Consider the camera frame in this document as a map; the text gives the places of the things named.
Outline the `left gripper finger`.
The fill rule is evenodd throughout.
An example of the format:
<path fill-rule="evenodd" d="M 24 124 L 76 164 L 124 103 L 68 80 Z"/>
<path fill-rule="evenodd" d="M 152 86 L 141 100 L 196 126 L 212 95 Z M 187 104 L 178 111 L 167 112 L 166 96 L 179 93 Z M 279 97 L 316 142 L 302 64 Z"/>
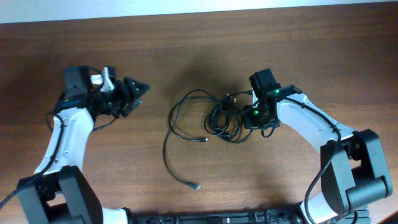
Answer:
<path fill-rule="evenodd" d="M 141 104 L 142 104 L 142 100 L 140 100 L 140 99 L 135 99 L 135 100 L 130 101 L 129 103 L 125 104 L 125 106 L 121 110 L 121 116 L 123 118 L 129 116 Z"/>
<path fill-rule="evenodd" d="M 124 77 L 123 82 L 126 85 L 132 100 L 139 99 L 143 94 L 150 90 L 150 86 L 148 84 L 139 82 L 130 77 Z"/>

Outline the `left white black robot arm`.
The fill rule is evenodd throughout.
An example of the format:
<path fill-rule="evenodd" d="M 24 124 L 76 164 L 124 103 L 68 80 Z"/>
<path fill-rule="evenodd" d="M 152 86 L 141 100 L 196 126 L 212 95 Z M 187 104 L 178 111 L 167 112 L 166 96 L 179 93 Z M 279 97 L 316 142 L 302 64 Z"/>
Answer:
<path fill-rule="evenodd" d="M 98 116 L 127 117 L 150 86 L 116 78 L 113 67 L 66 68 L 65 90 L 50 115 L 48 148 L 33 176 L 20 179 L 17 196 L 29 223 L 132 223 L 128 208 L 105 208 L 82 173 L 89 135 Z"/>

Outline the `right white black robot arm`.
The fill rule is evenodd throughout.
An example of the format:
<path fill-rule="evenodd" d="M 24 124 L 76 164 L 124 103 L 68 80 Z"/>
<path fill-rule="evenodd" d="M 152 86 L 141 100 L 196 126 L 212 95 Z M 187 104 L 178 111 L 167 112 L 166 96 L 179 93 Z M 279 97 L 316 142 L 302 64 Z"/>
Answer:
<path fill-rule="evenodd" d="M 253 104 L 244 115 L 245 128 L 286 124 L 320 154 L 320 171 L 303 202 L 292 210 L 268 210 L 266 223 L 370 223 L 367 206 L 393 191 L 379 136 L 339 123 L 301 89 L 277 83 L 270 69 L 254 73 L 249 82 Z"/>

